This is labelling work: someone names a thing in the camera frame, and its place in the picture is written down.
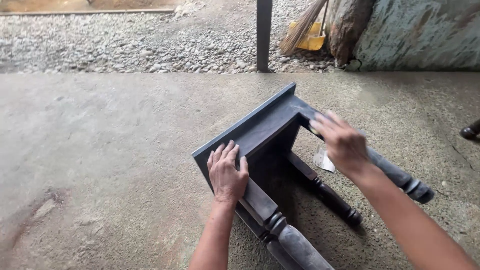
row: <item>gray paint residue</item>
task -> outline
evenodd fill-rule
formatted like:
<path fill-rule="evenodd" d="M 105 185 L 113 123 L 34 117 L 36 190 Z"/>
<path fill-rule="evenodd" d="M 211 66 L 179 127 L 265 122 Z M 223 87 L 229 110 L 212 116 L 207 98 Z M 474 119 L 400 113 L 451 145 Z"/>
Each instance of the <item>gray paint residue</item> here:
<path fill-rule="evenodd" d="M 361 70 L 480 71 L 480 0 L 377 0 Z"/>

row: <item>paper scrap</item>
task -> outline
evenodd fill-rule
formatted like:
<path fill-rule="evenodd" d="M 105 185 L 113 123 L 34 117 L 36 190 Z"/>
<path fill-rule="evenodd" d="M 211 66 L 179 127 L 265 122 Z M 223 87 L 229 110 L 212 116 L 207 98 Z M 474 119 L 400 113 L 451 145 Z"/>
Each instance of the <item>paper scrap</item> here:
<path fill-rule="evenodd" d="M 328 158 L 327 150 L 322 149 L 320 145 L 313 155 L 313 163 L 326 171 L 335 172 L 335 165 Z"/>

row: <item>broom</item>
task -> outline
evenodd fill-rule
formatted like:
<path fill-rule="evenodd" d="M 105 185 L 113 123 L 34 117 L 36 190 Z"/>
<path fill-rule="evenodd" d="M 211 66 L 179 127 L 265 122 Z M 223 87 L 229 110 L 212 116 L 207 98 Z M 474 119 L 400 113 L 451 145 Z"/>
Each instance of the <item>broom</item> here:
<path fill-rule="evenodd" d="M 297 45 L 300 43 L 305 34 L 308 33 L 311 26 L 315 22 L 320 10 L 327 0 L 315 0 L 310 7 L 301 15 L 297 24 L 287 32 L 287 36 L 280 43 L 280 52 L 282 55 L 290 55 L 293 53 Z"/>

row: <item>hand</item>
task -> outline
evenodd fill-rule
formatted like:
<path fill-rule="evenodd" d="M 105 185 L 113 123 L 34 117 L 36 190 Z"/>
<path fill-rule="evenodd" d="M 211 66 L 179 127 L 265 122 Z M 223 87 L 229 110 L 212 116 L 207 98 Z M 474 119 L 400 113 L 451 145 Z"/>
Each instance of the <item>hand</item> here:
<path fill-rule="evenodd" d="M 230 140 L 227 147 L 221 144 L 210 153 L 207 161 L 210 182 L 215 201 L 236 204 L 243 197 L 248 182 L 248 163 L 246 157 L 240 158 L 240 171 L 235 167 L 235 158 L 239 145 Z"/>
<path fill-rule="evenodd" d="M 365 136 L 333 112 L 328 119 L 316 113 L 310 126 L 318 131 L 327 145 L 328 158 L 349 179 L 355 178 L 371 164 L 367 155 Z"/>

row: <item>forearm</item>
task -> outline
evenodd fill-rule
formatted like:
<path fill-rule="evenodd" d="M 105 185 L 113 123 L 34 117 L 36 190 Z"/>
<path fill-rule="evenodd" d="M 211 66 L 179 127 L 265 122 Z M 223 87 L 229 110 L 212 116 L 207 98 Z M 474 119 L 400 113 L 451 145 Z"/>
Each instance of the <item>forearm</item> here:
<path fill-rule="evenodd" d="M 462 247 L 380 169 L 371 165 L 352 178 L 416 269 L 478 269 Z"/>
<path fill-rule="evenodd" d="M 190 270 L 226 270 L 234 203 L 213 201 L 204 232 L 190 261 Z"/>

